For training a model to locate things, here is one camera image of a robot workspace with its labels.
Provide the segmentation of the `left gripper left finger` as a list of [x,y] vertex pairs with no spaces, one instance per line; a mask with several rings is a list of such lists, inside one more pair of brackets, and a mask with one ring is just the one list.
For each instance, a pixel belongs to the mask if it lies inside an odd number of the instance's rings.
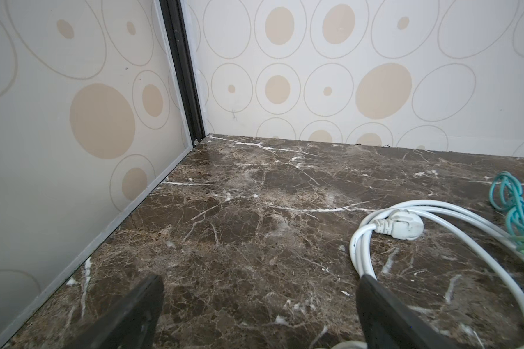
[[160,275],[151,274],[67,348],[151,348],[164,302]]

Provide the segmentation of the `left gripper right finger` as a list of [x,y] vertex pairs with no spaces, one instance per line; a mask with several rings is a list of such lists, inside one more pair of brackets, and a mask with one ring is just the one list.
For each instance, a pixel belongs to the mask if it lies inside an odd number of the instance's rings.
[[368,348],[455,348],[372,276],[360,277],[357,313]]

